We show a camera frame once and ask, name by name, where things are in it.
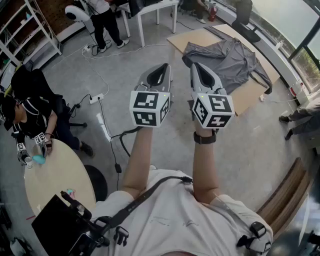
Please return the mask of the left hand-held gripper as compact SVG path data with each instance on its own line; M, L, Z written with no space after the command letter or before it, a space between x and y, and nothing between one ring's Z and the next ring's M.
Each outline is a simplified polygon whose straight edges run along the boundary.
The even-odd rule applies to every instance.
M171 81L172 67L168 63L157 64L140 76L129 103L135 126L156 128L162 124L170 111Z

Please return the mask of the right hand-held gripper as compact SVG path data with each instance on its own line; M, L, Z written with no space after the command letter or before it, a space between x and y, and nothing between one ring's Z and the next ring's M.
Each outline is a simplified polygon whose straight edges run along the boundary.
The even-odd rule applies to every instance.
M233 99L218 75L199 62L190 68L193 104L191 111L204 129L224 129L235 117Z

